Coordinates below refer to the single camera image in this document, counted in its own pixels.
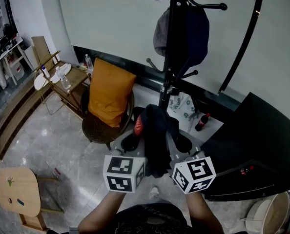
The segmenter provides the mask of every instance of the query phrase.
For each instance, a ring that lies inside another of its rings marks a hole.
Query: black metal pole
[[[186,9],[187,0],[170,0],[166,57],[164,63],[165,79],[160,91],[159,107],[167,110],[173,76],[173,67],[181,65],[181,57],[185,56]]]
[[[224,82],[222,83],[219,92],[224,91],[227,88],[228,83],[231,81],[239,63],[241,62],[241,60],[243,58],[243,55],[247,49],[247,46],[250,42],[252,33],[253,33],[254,28],[256,26],[256,23],[258,21],[258,17],[260,15],[261,4],[262,4],[262,0],[256,0],[256,3],[255,3],[254,8],[253,8],[252,16],[250,19],[250,23],[249,23],[244,41],[242,43],[242,46],[239,49],[238,54],[235,58],[235,61],[232,65],[231,69],[229,70],[227,77],[225,78]]]

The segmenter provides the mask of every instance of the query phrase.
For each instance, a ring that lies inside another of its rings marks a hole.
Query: white cube
[[[109,191],[134,193],[145,176],[145,158],[106,155],[103,176]]]
[[[207,189],[216,177],[210,157],[175,164],[172,178],[185,194]]]

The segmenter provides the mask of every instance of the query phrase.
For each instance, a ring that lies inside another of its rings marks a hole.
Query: wooden stair
[[[0,116],[0,159],[3,159],[14,137],[30,115],[41,103],[41,96],[47,97],[52,92],[50,85],[41,90],[34,88],[32,77],[7,105]]]

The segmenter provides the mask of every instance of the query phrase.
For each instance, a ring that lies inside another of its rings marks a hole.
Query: black television
[[[208,200],[246,200],[290,190],[290,120],[253,93],[201,149],[217,173],[203,191]]]

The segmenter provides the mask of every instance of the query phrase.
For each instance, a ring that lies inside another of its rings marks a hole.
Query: person's left arm
[[[115,217],[125,193],[109,192],[100,204],[79,224],[79,233],[97,233],[103,230]]]

